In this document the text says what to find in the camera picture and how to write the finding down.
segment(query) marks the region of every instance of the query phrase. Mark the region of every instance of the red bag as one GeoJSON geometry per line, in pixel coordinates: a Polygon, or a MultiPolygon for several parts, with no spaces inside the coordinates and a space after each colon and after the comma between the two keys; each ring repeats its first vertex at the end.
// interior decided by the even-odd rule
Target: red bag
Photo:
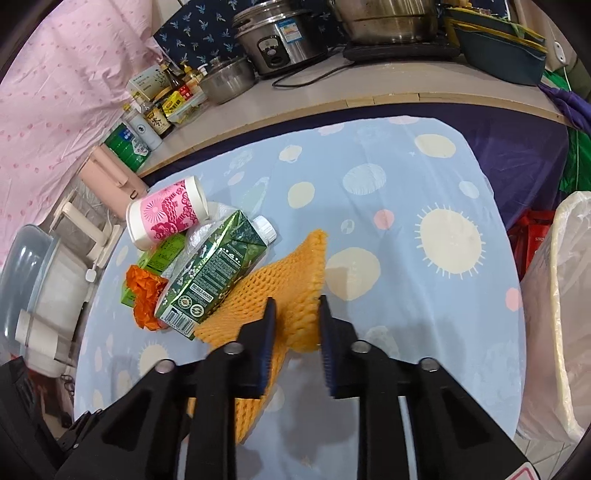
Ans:
{"type": "Polygon", "coordinates": [[[553,221],[552,210],[534,212],[528,209],[507,232],[520,281],[527,272],[535,252],[546,238],[553,221]]]}

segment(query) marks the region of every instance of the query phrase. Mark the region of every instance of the green bag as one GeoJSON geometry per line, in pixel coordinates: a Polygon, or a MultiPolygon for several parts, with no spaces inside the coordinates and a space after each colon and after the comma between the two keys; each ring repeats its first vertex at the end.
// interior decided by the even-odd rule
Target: green bag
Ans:
{"type": "MultiPolygon", "coordinates": [[[[544,75],[558,88],[570,91],[569,83],[560,73],[545,72],[544,75]]],[[[569,153],[559,189],[566,195],[591,190],[591,138],[574,128],[569,128],[569,153]]]]}

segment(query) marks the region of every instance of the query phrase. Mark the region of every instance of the white canister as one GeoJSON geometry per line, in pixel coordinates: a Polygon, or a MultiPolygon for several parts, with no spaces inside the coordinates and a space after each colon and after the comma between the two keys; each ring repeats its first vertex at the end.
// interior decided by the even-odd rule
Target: white canister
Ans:
{"type": "Polygon", "coordinates": [[[205,192],[195,177],[182,179],[130,203],[126,213],[131,240],[142,251],[208,218],[205,192]]]}
{"type": "Polygon", "coordinates": [[[72,342],[43,322],[37,315],[21,310],[18,315],[17,342],[33,352],[66,365],[75,365],[70,358],[72,342]]]}

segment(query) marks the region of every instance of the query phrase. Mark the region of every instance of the rice cooker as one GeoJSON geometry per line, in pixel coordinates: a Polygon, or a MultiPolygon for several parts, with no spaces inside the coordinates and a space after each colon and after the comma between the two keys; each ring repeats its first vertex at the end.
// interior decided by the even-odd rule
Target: rice cooker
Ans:
{"type": "Polygon", "coordinates": [[[240,42],[261,76],[280,74],[326,56],[311,10],[295,0],[269,0],[234,16],[240,42]]]}

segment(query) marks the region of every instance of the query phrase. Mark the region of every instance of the label sticker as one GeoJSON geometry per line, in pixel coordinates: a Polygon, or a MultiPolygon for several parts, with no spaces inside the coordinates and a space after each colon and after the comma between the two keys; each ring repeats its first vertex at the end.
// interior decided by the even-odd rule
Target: label sticker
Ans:
{"type": "Polygon", "coordinates": [[[508,476],[506,480],[540,480],[540,477],[533,465],[525,462],[512,475],[508,476]]]}
{"type": "Polygon", "coordinates": [[[283,36],[287,43],[292,43],[302,38],[300,30],[298,30],[297,28],[295,20],[284,20],[282,22],[279,22],[277,26],[279,27],[279,30],[281,30],[281,32],[283,33],[283,36]]]}

